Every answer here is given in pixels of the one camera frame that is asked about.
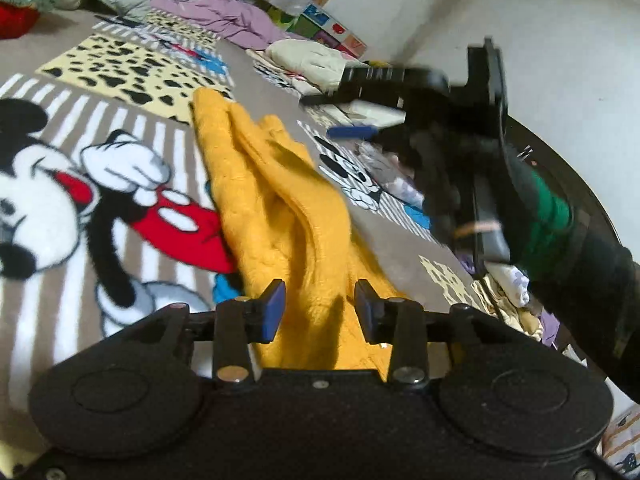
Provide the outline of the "forearm in dark sleeve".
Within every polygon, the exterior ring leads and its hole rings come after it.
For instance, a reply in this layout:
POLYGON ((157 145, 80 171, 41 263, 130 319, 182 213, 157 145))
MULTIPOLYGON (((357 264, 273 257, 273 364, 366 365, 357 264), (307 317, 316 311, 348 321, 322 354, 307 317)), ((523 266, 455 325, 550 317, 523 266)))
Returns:
POLYGON ((585 211, 562 200, 518 156, 504 156, 496 201, 512 262, 578 346, 639 400, 639 265, 585 211))

